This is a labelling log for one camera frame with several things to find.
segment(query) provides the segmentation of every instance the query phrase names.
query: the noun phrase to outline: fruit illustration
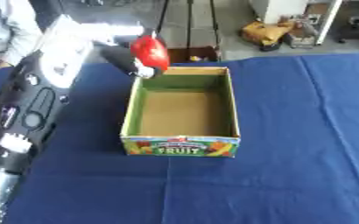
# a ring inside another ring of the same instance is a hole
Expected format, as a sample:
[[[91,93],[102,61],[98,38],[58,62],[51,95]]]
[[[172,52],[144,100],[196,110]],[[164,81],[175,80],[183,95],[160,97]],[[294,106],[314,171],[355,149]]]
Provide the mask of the fruit illustration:
[[[218,151],[219,149],[223,148],[224,146],[226,146],[226,144],[224,142],[213,142],[210,145],[210,148],[214,151]]]
[[[230,155],[229,151],[233,147],[232,143],[222,143],[222,142],[215,142],[215,143],[217,143],[217,144],[214,145],[214,147],[219,146],[220,149],[218,149],[217,151],[208,153],[207,154],[208,157],[219,157],[219,156],[226,156],[227,157],[227,156]]]
[[[145,154],[152,154],[152,148],[149,146],[141,147],[141,151]]]
[[[123,145],[130,152],[130,154],[141,154],[140,148],[133,141],[123,141]]]
[[[137,146],[138,146],[138,148],[143,148],[145,146],[150,146],[150,142],[146,142],[146,141],[137,142]]]

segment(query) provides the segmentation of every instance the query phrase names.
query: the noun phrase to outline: gray sleeve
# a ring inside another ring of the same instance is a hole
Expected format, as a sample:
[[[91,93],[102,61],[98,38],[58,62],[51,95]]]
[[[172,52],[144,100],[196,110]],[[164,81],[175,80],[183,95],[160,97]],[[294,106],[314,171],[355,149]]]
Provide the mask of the gray sleeve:
[[[41,31],[35,21],[35,11],[28,0],[0,0],[0,15],[12,31],[2,60],[15,66],[33,50]]]

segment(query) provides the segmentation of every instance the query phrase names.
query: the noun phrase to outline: table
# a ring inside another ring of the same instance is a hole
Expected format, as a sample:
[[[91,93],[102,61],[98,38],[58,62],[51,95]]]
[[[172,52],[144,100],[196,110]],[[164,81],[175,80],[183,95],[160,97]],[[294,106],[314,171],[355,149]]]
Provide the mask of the table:
[[[359,224],[359,54],[205,66],[231,70],[236,158],[125,156],[131,79],[88,65],[5,223]]]

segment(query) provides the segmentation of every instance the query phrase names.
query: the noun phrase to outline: cardboard box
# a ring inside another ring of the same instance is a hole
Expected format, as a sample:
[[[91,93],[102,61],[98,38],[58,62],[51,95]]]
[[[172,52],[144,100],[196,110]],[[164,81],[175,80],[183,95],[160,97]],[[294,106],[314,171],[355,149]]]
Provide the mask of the cardboard box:
[[[137,78],[121,131],[129,155],[233,157],[240,143],[226,67],[170,67]]]

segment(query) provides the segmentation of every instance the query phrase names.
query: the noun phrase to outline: cardboard box on floor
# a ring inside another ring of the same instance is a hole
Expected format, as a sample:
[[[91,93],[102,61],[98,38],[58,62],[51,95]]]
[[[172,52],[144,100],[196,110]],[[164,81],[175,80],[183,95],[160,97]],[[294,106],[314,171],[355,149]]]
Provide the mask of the cardboard box on floor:
[[[137,78],[121,131],[129,155],[233,157],[240,143],[226,67],[170,67]]]

